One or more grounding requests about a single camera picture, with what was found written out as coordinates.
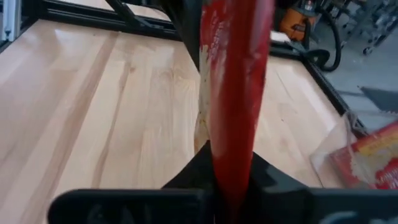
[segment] light wooden surface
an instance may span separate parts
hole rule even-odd
[[[193,157],[199,76],[180,42],[49,21],[0,54],[0,223],[43,223],[77,188],[159,188]],[[255,151],[319,185],[308,156],[338,114],[271,57]]]

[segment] wood grain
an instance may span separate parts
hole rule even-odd
[[[36,22],[0,54],[0,223],[43,223],[77,188],[159,188],[193,157],[200,77],[181,42]],[[300,62],[271,57],[255,151],[317,186],[338,119]]]

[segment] concrete floor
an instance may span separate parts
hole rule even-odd
[[[338,21],[339,27],[347,20],[348,17],[343,15]],[[320,39],[318,47],[332,52],[332,62],[335,46],[331,29],[320,22],[315,33]],[[347,30],[341,28],[341,38],[344,39],[346,35]],[[352,37],[343,48],[340,66],[325,76],[353,111],[364,111],[358,112],[358,116],[364,125],[373,131],[395,121],[398,116],[380,113],[377,106],[366,98],[359,88],[367,86],[398,91],[398,30],[374,49],[372,54],[365,56],[363,49],[369,45],[368,39],[366,34]]]

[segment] wooden board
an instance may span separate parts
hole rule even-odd
[[[0,223],[43,223],[76,188],[159,188],[193,157],[199,75],[181,42],[39,21],[0,54]],[[317,186],[338,114],[271,57],[255,151]]]

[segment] wooden tabletop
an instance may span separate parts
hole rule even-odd
[[[199,75],[181,42],[36,22],[0,54],[0,223],[77,188],[159,188],[193,157]],[[255,151],[319,186],[338,119],[300,62],[270,57]]]

